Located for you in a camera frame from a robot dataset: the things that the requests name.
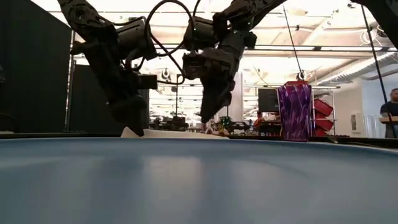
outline white cloth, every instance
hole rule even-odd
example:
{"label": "white cloth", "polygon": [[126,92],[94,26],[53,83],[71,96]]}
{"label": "white cloth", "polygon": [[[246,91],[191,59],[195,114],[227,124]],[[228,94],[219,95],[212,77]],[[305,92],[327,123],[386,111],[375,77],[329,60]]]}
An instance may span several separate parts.
{"label": "white cloth", "polygon": [[227,137],[212,134],[189,133],[183,131],[159,131],[144,129],[144,136],[139,137],[129,128],[124,128],[122,138],[192,138],[192,139],[228,139]]}

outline purple patterned container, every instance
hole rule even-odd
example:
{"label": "purple patterned container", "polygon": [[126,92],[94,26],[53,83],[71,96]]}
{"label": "purple patterned container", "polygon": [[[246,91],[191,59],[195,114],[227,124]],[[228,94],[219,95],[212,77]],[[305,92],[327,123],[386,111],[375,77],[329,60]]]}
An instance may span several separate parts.
{"label": "purple patterned container", "polygon": [[311,86],[286,85],[278,88],[283,136],[288,141],[308,141],[310,137]]}

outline ceiling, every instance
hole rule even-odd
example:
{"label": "ceiling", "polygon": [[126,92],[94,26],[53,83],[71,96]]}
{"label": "ceiling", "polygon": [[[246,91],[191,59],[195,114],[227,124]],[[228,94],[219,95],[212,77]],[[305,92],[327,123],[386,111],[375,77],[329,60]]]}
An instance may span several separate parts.
{"label": "ceiling", "polygon": [[[55,17],[65,22],[56,0],[32,0]],[[181,0],[193,10],[196,0]],[[129,17],[147,16],[158,0],[146,0],[137,3],[132,0],[89,0],[97,11],[113,22],[126,22]],[[245,85],[281,84],[295,79],[299,66],[291,49],[292,39],[298,49],[300,46],[369,46],[365,33],[361,7],[352,4],[348,7],[347,0],[288,0],[284,6],[287,11],[290,28],[288,29],[282,6],[269,13],[252,31],[257,35],[257,50],[246,51],[239,66],[243,72]],[[229,5],[225,0],[202,0],[198,8],[198,16],[211,18],[212,14],[222,11]],[[369,24],[377,26],[371,13],[366,10]],[[162,6],[150,21],[153,34],[164,44],[178,44],[184,35],[188,17],[183,9],[175,4]],[[392,46],[388,38],[377,36],[373,31],[375,46]],[[181,65],[184,51],[174,54]],[[356,60],[371,58],[370,51],[348,50],[339,51],[297,51],[300,68],[305,70],[307,78],[321,78],[332,71]],[[78,63],[86,63],[78,57]],[[174,80],[178,70],[169,58],[155,58],[145,62],[142,73],[159,74],[167,68]],[[201,87],[185,86],[178,89],[179,111],[194,117],[199,111]],[[247,87],[244,91],[244,107],[246,111],[257,105],[256,89]],[[151,91],[151,109],[153,114],[169,114],[175,108],[175,93],[171,86],[161,86],[160,91]]]}

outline column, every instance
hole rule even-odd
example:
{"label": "column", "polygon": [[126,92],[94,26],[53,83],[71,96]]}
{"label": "column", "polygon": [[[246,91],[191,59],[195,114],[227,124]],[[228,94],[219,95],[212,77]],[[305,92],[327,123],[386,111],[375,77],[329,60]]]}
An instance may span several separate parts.
{"label": "column", "polygon": [[[232,121],[243,121],[243,73],[237,72],[235,74],[235,89],[232,93],[231,105],[228,109],[228,115]],[[226,116],[227,108],[224,107],[218,112],[218,116]]]}

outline pipe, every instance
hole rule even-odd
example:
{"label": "pipe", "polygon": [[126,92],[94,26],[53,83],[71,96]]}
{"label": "pipe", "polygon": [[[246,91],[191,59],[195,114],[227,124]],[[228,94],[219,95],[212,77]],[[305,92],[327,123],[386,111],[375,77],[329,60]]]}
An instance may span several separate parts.
{"label": "pipe", "polygon": [[[393,75],[393,74],[396,74],[396,73],[398,73],[398,68],[381,74],[381,77],[384,78],[384,77],[387,77],[387,76],[390,76],[390,75]],[[379,75],[375,75],[373,77],[361,77],[361,79],[365,80],[365,81],[373,81],[373,80],[379,79]]]}
{"label": "pipe", "polygon": [[[396,57],[398,56],[395,52],[381,53],[377,55],[377,61],[379,66],[385,67],[392,63],[397,63]],[[325,75],[318,82],[312,82],[311,84],[325,85],[330,82],[341,82],[345,80],[352,80],[354,78],[360,77],[361,75],[372,72],[376,69],[376,62],[373,57],[369,59],[356,60],[344,67],[332,71],[328,75]]]}

